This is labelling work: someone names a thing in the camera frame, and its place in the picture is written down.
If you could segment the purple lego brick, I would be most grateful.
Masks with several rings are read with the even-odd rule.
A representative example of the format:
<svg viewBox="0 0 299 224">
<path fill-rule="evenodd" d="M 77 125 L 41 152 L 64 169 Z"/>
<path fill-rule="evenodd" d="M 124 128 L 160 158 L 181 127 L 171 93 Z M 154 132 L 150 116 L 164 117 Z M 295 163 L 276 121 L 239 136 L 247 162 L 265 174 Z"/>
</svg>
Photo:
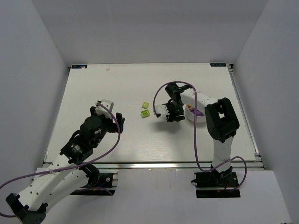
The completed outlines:
<svg viewBox="0 0 299 224">
<path fill-rule="evenodd" d="M 200 116 L 200 117 L 204 117 L 204 116 L 205 116 L 205 115 L 204 115 L 202 112 L 200 112 L 200 111 L 193 111 L 192 113 L 195 114 L 196 116 Z"/>
</svg>

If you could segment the lime lego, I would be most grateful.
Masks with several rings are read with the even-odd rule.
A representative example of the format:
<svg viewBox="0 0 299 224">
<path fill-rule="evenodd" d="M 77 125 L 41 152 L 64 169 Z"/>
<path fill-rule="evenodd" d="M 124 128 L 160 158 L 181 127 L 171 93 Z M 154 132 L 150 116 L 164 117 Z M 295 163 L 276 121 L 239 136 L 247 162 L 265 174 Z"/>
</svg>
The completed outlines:
<svg viewBox="0 0 299 224">
<path fill-rule="evenodd" d="M 150 112 L 149 112 L 148 109 L 141 111 L 141 117 L 142 118 L 146 118 L 148 116 L 150 116 Z"/>
<path fill-rule="evenodd" d="M 148 109 L 148 107 L 149 107 L 149 103 L 148 102 L 143 102 L 142 108 L 143 109 Z"/>
</svg>

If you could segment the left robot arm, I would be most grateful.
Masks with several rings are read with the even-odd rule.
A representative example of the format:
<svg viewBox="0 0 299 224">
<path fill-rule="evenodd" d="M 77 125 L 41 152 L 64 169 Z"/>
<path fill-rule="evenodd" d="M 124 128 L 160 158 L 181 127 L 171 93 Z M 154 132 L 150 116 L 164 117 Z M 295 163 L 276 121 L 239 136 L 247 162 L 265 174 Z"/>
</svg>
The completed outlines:
<svg viewBox="0 0 299 224">
<path fill-rule="evenodd" d="M 113 115 L 112 107 L 102 101 L 90 113 L 47 170 L 21 192 L 7 196 L 7 204 L 22 224 L 40 224 L 54 205 L 79 188 L 99 189 L 105 184 L 99 170 L 85 160 L 107 133 L 123 132 L 125 118 L 121 113 Z"/>
</svg>

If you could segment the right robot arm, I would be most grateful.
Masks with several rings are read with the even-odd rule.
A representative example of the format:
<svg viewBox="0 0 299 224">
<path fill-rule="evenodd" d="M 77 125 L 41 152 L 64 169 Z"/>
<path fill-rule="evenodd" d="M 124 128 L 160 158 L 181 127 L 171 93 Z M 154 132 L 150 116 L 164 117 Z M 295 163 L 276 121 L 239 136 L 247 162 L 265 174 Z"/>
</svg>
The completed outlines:
<svg viewBox="0 0 299 224">
<path fill-rule="evenodd" d="M 165 91 L 170 100 L 163 104 L 167 122 L 179 122 L 185 119 L 183 107 L 190 105 L 195 111 L 204 114 L 208 133 L 213 139 L 214 154 L 211 171 L 221 175 L 232 172 L 231 147 L 237 129 L 240 127 L 231 101 L 228 98 L 215 99 L 198 91 L 191 85 L 179 87 L 170 83 Z"/>
</svg>

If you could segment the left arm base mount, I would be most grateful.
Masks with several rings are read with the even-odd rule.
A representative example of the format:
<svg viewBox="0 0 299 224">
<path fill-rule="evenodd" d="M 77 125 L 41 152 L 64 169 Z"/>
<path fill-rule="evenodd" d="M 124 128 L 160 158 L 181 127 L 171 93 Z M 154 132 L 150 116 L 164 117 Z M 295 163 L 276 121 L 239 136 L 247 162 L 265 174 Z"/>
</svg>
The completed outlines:
<svg viewBox="0 0 299 224">
<path fill-rule="evenodd" d="M 94 165 L 88 164 L 79 168 L 85 173 L 87 183 L 70 193 L 76 196 L 113 196 L 117 179 L 114 173 L 100 172 Z"/>
</svg>

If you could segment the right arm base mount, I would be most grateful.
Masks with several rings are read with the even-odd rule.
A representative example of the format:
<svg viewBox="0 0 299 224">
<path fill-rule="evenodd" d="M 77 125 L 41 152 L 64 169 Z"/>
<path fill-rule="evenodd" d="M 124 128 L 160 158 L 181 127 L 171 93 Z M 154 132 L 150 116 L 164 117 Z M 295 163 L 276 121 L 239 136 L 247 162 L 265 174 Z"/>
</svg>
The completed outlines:
<svg viewBox="0 0 299 224">
<path fill-rule="evenodd" d="M 194 173 L 191 184 L 195 186 L 197 198 L 240 198 L 240 190 L 236 172 L 228 171 Z"/>
</svg>

